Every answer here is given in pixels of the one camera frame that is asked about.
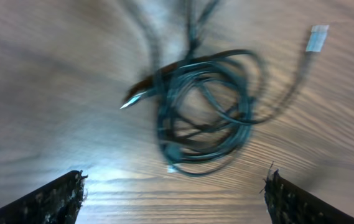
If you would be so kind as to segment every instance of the metal connector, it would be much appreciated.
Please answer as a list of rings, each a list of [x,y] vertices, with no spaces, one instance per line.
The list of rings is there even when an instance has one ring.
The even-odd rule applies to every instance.
[[[320,52],[320,50],[322,50],[322,47],[327,37],[327,30],[328,30],[328,25],[313,26],[306,51]]]

